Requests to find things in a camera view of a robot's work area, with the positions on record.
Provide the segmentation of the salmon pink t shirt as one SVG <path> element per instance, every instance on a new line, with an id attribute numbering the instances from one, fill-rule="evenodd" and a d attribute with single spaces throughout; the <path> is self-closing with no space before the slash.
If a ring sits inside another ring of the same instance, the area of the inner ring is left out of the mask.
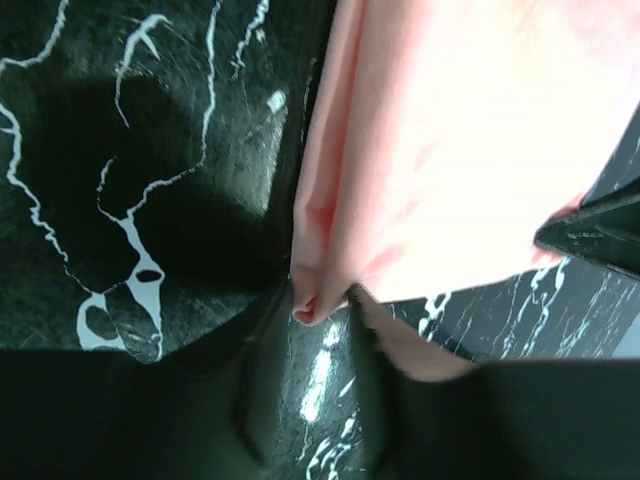
<path id="1" fill-rule="evenodd" d="M 470 369 L 383 304 L 560 258 L 639 101 L 635 1 L 341 1 L 294 203 L 293 313 L 352 304 L 406 376 Z"/>

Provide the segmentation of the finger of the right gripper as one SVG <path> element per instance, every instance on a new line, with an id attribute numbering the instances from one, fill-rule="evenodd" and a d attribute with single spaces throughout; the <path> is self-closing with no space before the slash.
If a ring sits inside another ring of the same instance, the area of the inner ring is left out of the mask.
<path id="1" fill-rule="evenodd" d="M 614 192 L 542 226 L 535 244 L 639 278 L 639 194 Z"/>

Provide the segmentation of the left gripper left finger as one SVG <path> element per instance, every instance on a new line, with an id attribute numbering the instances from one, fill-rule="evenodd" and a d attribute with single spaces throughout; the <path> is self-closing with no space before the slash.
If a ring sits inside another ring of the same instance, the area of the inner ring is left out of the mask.
<path id="1" fill-rule="evenodd" d="M 291 291 L 163 360 L 1 355 L 5 479 L 258 479 L 269 469 Z"/>

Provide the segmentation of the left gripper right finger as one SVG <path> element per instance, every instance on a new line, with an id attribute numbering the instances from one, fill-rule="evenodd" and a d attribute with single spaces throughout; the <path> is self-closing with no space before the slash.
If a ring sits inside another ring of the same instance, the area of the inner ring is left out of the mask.
<path id="1" fill-rule="evenodd" d="M 348 290 L 371 479 L 635 479 L 639 364 L 473 363 Z"/>

